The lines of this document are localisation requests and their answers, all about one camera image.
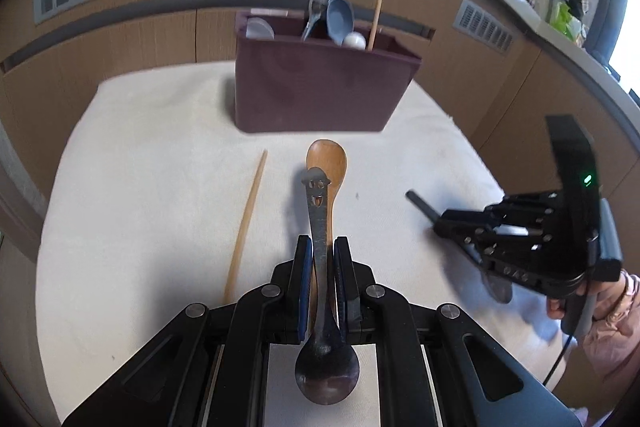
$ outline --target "hand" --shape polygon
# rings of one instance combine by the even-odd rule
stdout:
[[[625,292],[626,279],[620,274],[617,282],[591,281],[589,285],[589,295],[597,295],[596,309],[593,312],[594,320],[600,321],[613,311]],[[586,282],[583,282],[577,289],[578,295],[584,295]],[[562,301],[558,299],[546,299],[546,314],[550,319],[559,320],[564,317]]]

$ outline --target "metal screw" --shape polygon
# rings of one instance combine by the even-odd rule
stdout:
[[[267,284],[260,290],[265,297],[277,297],[280,295],[280,287],[275,284]]]
[[[193,304],[189,304],[184,312],[187,314],[187,317],[197,319],[198,317],[202,317],[204,315],[204,310],[204,304],[194,302]]]
[[[373,297],[374,299],[379,299],[385,294],[385,289],[380,286],[380,284],[372,284],[371,286],[367,286],[365,290],[369,297]]]
[[[456,319],[460,317],[460,308],[455,304],[445,304],[440,308],[440,313],[448,319]]]

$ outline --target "plastic bin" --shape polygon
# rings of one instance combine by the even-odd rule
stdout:
[[[244,132],[381,131],[422,63],[384,33],[371,52],[302,41],[302,17],[261,16],[275,38],[247,39],[251,17],[236,15],[235,118]]]

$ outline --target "white tablecloth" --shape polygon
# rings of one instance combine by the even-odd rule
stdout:
[[[261,151],[269,156],[237,295],[268,282],[308,233],[300,178],[308,146],[338,141],[348,171],[334,235],[354,260],[409,302],[466,310],[536,377],[561,349],[541,296],[515,289],[500,305],[455,247],[405,200],[482,208],[502,192],[451,119],[412,83],[379,134],[243,134],[232,122],[233,62],[162,68],[103,83],[63,153],[42,234],[36,317],[42,363],[65,419],[181,309],[222,303],[242,210]],[[372,346],[344,402],[298,391],[297,346],[271,351],[267,426],[378,425]],[[560,377],[562,367],[556,378]]]

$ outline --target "chopstick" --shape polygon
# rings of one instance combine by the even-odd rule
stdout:
[[[238,230],[238,237],[236,237],[236,245],[234,247],[234,253],[231,256],[231,264],[229,265],[229,273],[226,276],[225,295],[223,297],[223,304],[231,304],[231,298],[236,289],[236,280],[238,279],[238,270],[240,269],[240,261],[242,260],[242,250],[244,249],[244,242],[246,240],[246,234],[249,230],[249,223],[251,222],[251,216],[254,213],[255,199],[258,195],[258,188],[260,188],[260,180],[262,179],[262,172],[264,171],[264,164],[267,162],[267,149],[262,151],[260,157],[260,163],[255,171],[254,183],[251,185],[249,191],[249,197],[246,200],[244,206],[244,213],[242,213],[242,219],[240,220],[240,229]]]
[[[367,44],[367,51],[372,51],[373,42],[376,40],[376,32],[378,31],[378,19],[380,18],[380,10],[382,9],[382,0],[376,2],[376,12],[373,15],[373,24],[371,25],[371,31],[369,33],[369,44]]]

